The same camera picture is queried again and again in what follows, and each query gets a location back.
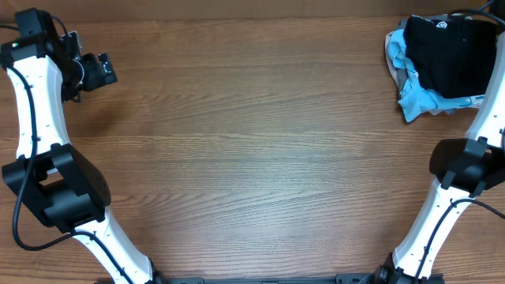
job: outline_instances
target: black cloth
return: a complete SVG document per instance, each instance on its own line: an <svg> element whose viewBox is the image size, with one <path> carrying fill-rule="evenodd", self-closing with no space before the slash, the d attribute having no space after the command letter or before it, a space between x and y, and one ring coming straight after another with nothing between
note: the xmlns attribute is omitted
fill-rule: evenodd
<svg viewBox="0 0 505 284"><path fill-rule="evenodd" d="M462 17L440 21L412 16L403 36L406 56L414 63L423 88L438 91L446 99L486 92L495 65L495 24Z"/></svg>

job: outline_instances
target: black joint housing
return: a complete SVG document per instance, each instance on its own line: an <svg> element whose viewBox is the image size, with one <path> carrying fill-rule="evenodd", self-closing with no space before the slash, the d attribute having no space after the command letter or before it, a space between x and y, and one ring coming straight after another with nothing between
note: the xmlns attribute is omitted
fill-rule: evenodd
<svg viewBox="0 0 505 284"><path fill-rule="evenodd" d="M442 188L454 186L475 197L505 181L505 154L483 137L441 140L432 153L429 171Z"/></svg>
<svg viewBox="0 0 505 284"><path fill-rule="evenodd" d="M110 205L110 191L105 178L72 145L54 144L48 153L36 156L35 170L26 173L27 159L2 167L5 183L17 195L21 182L29 174L23 203L44 226L56 226L62 233L105 218ZM62 179L48 185L47 171L57 169Z"/></svg>

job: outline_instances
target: wooden table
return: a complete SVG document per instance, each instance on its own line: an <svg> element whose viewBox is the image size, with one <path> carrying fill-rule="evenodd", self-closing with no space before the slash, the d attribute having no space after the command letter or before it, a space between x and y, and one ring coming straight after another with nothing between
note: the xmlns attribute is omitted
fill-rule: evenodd
<svg viewBox="0 0 505 284"><path fill-rule="evenodd" d="M475 110L407 125L383 55L396 17L69 24L107 51L119 82L64 105L73 145L107 179L113 211L170 277L330 276L373 271L428 192L436 143ZM1 42L15 35L1 31ZM17 109L0 76L0 164L15 159ZM75 241L25 252L15 196L0 186L0 282L108 278ZM481 200L505 211L505 187ZM471 207L434 271L500 283L505 226ZM21 236L59 235L22 211Z"/></svg>

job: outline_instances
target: wire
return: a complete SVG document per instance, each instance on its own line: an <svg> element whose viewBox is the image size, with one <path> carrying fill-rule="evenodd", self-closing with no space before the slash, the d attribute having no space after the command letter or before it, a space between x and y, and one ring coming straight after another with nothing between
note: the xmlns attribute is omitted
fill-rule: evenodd
<svg viewBox="0 0 505 284"><path fill-rule="evenodd" d="M469 13L469 14L476 14L476 15L481 15L481 16L484 16L484 17L487 17L489 19L492 19L494 20L496 23L498 23L499 25L502 26L502 28L505 28L505 21L498 18L497 16L491 14L491 13L488 13L488 12L484 12L484 11L479 11L479 10L475 10L475 9L457 9L457 10L454 10L452 12L450 12L448 14L449 17L457 17L455 16L454 14L456 13L460 13L460 14L466 14L466 13Z"/></svg>
<svg viewBox="0 0 505 284"><path fill-rule="evenodd" d="M456 205L458 205L460 203L465 203L465 202L479 205L485 209L488 209L489 211L491 211L495 215L498 215L500 218L505 219L505 214L503 214L500 211L496 210L495 208L485 204L484 202L481 202L478 200L463 199L463 200L458 200L458 201L453 202L449 206L449 208L443 213L442 217L440 217L440 220L436 224L435 229L433 229L432 236L429 238L428 244L425 247L425 253L423 255L423 258L421 259L421 263L419 264L419 268L417 269L416 277L414 278L415 282L418 281L419 276L421 275L421 271L423 270L423 266L425 265L426 258L428 257L428 254L429 254L429 249L432 247L432 243L433 243L433 240L435 239L436 232L439 230L440 226L442 226L442 222L449 215L449 212L451 212L452 209L456 208Z"/></svg>
<svg viewBox="0 0 505 284"><path fill-rule="evenodd" d="M505 127L502 129L502 151L503 154L505 155Z"/></svg>
<svg viewBox="0 0 505 284"><path fill-rule="evenodd" d="M494 0L489 0L488 3L486 3L486 5L482 6L479 11L484 11L486 8L488 8L492 3L494 2Z"/></svg>
<svg viewBox="0 0 505 284"><path fill-rule="evenodd" d="M50 241L46 243L45 245L37 245L37 246L31 246L31 245L26 245L20 238L19 236L19 231L17 229L17 224L19 222L19 213L21 209L21 204L23 202L23 195L24 191L26 190L26 185L28 183L28 179L30 176L33 175L33 168L35 165L35 157L37 154L37 143L39 141L39 138L37 137L37 122L36 122L36 114L35 114L35 104L33 102L33 95L32 95L32 90L30 89L30 85L24 78L23 74L21 74L16 68L14 67L8 67L11 69L23 82L24 89L26 90L26 93L28 95L28 104L30 106L30 118L32 122L32 153L30 156L30 159L28 160L28 165L26 168L26 173L24 175L23 181L21 182L21 187L19 189L19 192L17 193L17 199L16 199L16 205L14 206L14 213L13 213L13 237L17 245L19 245L22 249L28 250L28 251L41 251L43 249L50 248L53 245L59 244L64 240L68 240L71 237L75 237L78 235L82 236L88 236L91 240L96 242L96 244L105 252L111 263L114 265L114 267L118 270L119 274L126 279L128 284L133 284L132 279L125 273L125 271L121 268L119 263L114 259L112 254L110 253L109 249L101 242L100 239L97 238L94 234L88 233L88 232L76 232L73 231L70 234L66 234L62 237L59 237L53 241Z"/></svg>
<svg viewBox="0 0 505 284"><path fill-rule="evenodd" d="M68 36L68 35L69 35L69 33L66 31L66 27L65 27L65 25L63 24L62 20L60 20L60 19L59 19L58 17L56 17L56 16L51 16L51 18L52 18L53 20L57 21L57 22L58 22L58 23L62 26L63 31L65 32L65 36Z"/></svg>
<svg viewBox="0 0 505 284"><path fill-rule="evenodd" d="M0 24L0 28L7 28L7 29L11 29L11 30L13 30L13 31L19 31L19 29L18 29L18 28L13 27L13 26L9 26L9 25L7 25L7 24Z"/></svg>

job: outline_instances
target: light blue cloth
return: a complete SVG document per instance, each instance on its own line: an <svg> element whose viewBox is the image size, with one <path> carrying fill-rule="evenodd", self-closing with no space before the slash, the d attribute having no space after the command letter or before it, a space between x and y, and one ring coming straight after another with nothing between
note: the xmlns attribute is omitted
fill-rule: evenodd
<svg viewBox="0 0 505 284"><path fill-rule="evenodd" d="M386 54L392 60L395 68L407 70L409 79L403 89L400 90L400 100L398 101L402 106L407 122L413 121L424 112L430 111L433 113L434 110L453 112L454 109L458 108L478 107L482 103L483 95L445 99L439 92L422 88L418 79L419 74L412 61L406 57L406 42L403 38L403 31L403 29L399 29L392 33Z"/></svg>

